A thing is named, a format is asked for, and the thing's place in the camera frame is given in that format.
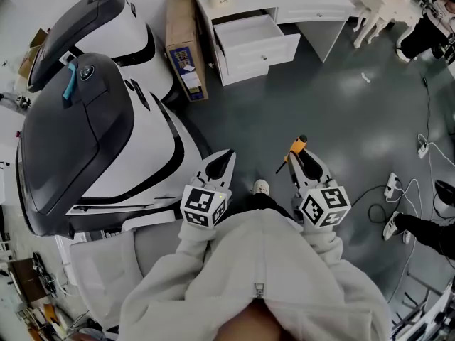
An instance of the zipper pull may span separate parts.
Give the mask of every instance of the zipper pull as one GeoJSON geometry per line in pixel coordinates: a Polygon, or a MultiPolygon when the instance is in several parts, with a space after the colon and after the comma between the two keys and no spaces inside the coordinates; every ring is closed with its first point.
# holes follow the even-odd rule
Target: zipper pull
{"type": "Polygon", "coordinates": [[[262,296],[264,295],[264,283],[255,283],[255,289],[256,289],[256,298],[262,299],[262,296]]]}

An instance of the black robot lid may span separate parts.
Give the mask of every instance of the black robot lid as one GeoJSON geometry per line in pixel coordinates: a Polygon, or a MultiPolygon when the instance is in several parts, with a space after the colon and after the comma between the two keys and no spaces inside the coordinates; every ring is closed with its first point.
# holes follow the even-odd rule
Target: black robot lid
{"type": "Polygon", "coordinates": [[[19,195],[33,232],[64,216],[131,136],[134,113],[119,68],[107,56],[74,59],[45,86],[23,125],[19,195]],[[46,215],[45,222],[39,222],[46,215]]]}
{"type": "Polygon", "coordinates": [[[33,62],[28,76],[31,92],[42,90],[64,66],[59,59],[68,51],[78,51],[74,45],[95,29],[118,16],[125,0],[80,0],[62,15],[50,30],[33,62]]]}

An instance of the jacket zipper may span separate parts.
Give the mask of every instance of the jacket zipper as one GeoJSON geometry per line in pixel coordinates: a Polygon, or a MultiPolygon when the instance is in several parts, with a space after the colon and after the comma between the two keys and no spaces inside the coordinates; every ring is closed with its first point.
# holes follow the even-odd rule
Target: jacket zipper
{"type": "Polygon", "coordinates": [[[265,254],[264,254],[264,223],[261,222],[261,239],[259,240],[259,246],[257,249],[257,264],[256,264],[256,281],[255,290],[256,298],[264,298],[265,289],[265,254]]]}

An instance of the cardboard box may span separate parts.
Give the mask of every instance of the cardboard box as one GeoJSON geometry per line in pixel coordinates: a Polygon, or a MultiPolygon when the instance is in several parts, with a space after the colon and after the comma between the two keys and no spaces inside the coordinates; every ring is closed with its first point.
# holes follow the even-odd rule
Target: cardboard box
{"type": "Polygon", "coordinates": [[[47,36],[48,34],[43,29],[40,29],[37,32],[37,34],[35,34],[35,37],[28,46],[30,49],[24,55],[21,66],[18,71],[18,74],[24,77],[25,79],[28,79],[31,68],[33,67],[33,61],[35,60],[35,57],[38,54],[38,51],[40,50],[41,45],[46,40],[47,36]]]}
{"type": "Polygon", "coordinates": [[[208,99],[193,0],[167,0],[166,53],[187,98],[208,99]]]}

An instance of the black pants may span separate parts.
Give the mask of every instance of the black pants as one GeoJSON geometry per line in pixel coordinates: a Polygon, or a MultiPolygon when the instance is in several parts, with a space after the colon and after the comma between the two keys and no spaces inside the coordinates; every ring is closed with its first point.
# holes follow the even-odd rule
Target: black pants
{"type": "Polygon", "coordinates": [[[414,31],[401,43],[401,51],[410,60],[429,48],[439,44],[447,45],[447,37],[428,19],[425,14],[414,31]]]}
{"type": "Polygon", "coordinates": [[[273,198],[265,193],[256,193],[247,198],[247,211],[265,210],[266,208],[271,208],[292,220],[291,215],[283,207],[279,206],[273,198]]]}
{"type": "Polygon", "coordinates": [[[450,259],[455,259],[455,224],[439,226],[434,222],[403,214],[396,216],[395,224],[401,232],[405,230],[411,232],[423,245],[432,247],[450,259]]]}

